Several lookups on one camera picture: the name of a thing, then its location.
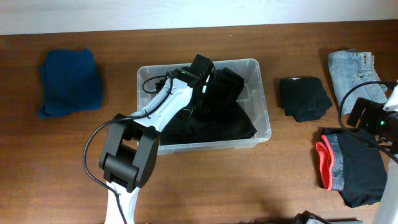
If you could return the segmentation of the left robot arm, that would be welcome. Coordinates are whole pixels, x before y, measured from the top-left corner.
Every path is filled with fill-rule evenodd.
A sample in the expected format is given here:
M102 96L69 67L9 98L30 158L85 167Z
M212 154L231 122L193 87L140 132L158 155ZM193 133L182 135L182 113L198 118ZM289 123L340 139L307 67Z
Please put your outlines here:
M138 192L155 167L161 132L177 113L201 106L214 68L210 59L196 55L188 70L167 72L161 90L142 109L106 123L109 131L99 158L108 190L106 223L133 223Z

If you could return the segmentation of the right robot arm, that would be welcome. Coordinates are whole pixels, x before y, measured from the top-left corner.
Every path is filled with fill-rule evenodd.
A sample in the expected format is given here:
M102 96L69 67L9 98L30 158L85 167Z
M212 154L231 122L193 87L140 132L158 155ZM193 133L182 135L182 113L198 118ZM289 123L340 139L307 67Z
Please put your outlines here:
M350 131L350 135L366 142L371 148L387 155L387 182L374 217L376 224L397 224L397 82L371 81L355 86L348 93L367 85L382 84L392 90L385 103L358 98L349 114L346 124L365 130L374 135L377 142L373 143Z

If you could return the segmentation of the black garment with tag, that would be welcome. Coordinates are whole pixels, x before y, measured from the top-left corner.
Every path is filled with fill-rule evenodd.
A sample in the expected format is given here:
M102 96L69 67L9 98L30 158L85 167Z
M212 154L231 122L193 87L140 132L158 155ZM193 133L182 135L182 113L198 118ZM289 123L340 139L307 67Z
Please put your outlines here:
M180 110L163 129L161 145L249 139L257 133L238 104L244 78L229 68L218 69L203 104Z

